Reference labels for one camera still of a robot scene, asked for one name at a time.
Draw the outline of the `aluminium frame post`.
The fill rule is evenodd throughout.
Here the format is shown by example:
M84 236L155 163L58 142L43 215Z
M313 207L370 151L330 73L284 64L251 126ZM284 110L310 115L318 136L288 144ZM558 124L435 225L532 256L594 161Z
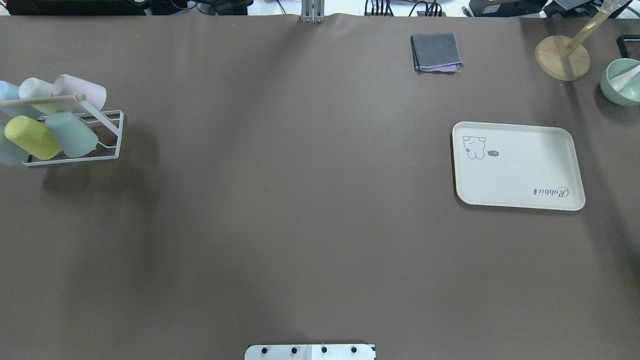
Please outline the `aluminium frame post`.
M301 0L301 22L306 24L322 24L325 22L324 0Z

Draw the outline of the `light blue plastic cup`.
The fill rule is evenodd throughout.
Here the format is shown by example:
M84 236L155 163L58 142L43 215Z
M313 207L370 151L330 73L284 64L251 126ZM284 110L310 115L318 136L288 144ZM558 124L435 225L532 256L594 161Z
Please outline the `light blue plastic cup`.
M0 100L11 101L19 100L19 87L4 80L0 81ZM1 112L7 114L10 119L18 116L26 116L34 120L38 120L42 116L42 112L31 105L17 105L9 107L1 107Z

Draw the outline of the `white ceramic spoon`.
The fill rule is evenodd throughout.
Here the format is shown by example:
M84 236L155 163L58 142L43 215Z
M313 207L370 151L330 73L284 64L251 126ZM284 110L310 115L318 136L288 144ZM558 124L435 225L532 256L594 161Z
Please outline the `white ceramic spoon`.
M636 76L640 73L640 65L638 64L634 68L621 73L618 76L613 77L609 80L609 84L612 89L616 92L622 91L624 87Z

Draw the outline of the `yellow plastic cup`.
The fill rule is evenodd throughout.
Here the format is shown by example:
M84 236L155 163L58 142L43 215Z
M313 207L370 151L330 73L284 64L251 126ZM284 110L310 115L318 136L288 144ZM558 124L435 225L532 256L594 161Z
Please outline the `yellow plastic cup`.
M62 152L46 126L25 115L12 118L4 127L4 136L39 160L50 160Z

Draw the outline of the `wooden glass stand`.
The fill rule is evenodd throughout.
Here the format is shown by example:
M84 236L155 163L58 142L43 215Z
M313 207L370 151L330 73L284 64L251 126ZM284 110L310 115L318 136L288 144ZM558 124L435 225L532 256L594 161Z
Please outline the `wooden glass stand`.
M589 71L591 59L583 43L606 19L627 3L628 0L604 0L598 13L574 37L553 35L538 42L534 57L540 69L554 79L567 82L585 76Z

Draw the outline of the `green ceramic bowl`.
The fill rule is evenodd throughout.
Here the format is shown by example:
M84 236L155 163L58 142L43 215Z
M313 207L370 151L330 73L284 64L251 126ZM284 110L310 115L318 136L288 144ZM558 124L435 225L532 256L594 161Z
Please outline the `green ceramic bowl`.
M640 62L632 58L612 61L599 81L599 87L606 98L620 106L640 104Z

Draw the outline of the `white cup rack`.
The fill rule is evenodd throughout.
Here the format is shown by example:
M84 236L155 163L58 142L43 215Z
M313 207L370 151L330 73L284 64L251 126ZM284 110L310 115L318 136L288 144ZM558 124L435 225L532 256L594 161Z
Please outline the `white cup rack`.
M49 160L40 160L33 155L29 155L27 160L23 162L26 167L52 166L66 163L91 162L102 160L116 160L119 158L122 146L122 133L125 128L125 114L120 111L99 111L88 100L87 96L82 93L74 93L73 95L63 96L46 96L32 99L12 99L2 100L0 102L2 108L18 107L18 106L36 106L36 105L59 105L74 104L84 110L84 112L76 113L77 116L87 127L98 136L98 143L94 150L82 157L69 157L65 153L60 152L57 156Z

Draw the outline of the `pink plastic cup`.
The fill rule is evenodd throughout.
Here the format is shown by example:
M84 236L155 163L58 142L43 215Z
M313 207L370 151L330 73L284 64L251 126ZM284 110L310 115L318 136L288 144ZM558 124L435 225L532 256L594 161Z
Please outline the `pink plastic cup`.
M73 94L84 94L86 100L100 111L107 100L107 90L104 86L73 75L59 75L52 83L53 96L71 96Z

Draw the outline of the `cream plastic cup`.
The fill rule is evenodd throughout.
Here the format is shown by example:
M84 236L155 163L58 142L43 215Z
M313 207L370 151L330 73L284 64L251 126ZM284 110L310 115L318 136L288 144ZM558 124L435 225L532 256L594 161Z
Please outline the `cream plastic cup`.
M52 98L53 84L36 77L25 79L19 86L18 97L21 100ZM46 116L51 116L57 112L72 112L74 110L73 105L69 103L35 104L32 107Z

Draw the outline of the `pale blue plastic cup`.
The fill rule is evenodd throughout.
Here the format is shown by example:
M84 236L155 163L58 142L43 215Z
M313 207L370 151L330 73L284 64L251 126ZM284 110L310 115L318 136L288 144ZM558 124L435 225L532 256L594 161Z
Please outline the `pale blue plastic cup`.
M7 139L4 133L5 125L0 125L0 162L5 166L19 166L27 162L30 153Z

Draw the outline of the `grey folded cloth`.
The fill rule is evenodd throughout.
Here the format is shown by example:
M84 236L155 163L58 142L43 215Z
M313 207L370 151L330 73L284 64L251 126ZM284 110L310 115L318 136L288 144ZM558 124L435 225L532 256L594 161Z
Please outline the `grey folded cloth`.
M464 63L454 32L412 34L413 67L417 72L459 73Z

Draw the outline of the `white column mount base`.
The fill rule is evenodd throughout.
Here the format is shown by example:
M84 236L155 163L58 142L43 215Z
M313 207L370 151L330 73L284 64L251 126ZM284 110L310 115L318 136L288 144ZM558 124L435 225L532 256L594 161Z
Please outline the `white column mount base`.
M245 360L376 360L374 344L256 344L247 348Z

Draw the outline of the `green plastic cup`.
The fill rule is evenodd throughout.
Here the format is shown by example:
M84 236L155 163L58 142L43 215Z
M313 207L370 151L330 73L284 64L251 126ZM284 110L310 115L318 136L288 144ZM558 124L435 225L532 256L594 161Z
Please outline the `green plastic cup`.
M45 127L70 158L80 158L96 149L99 138L78 116L70 111L58 111L45 120Z

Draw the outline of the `cream rabbit tray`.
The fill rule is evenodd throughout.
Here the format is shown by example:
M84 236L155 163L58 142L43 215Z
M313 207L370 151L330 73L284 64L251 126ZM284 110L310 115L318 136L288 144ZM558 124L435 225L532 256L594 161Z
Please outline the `cream rabbit tray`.
M578 211L586 203L572 135L559 127L460 121L454 183L469 205Z

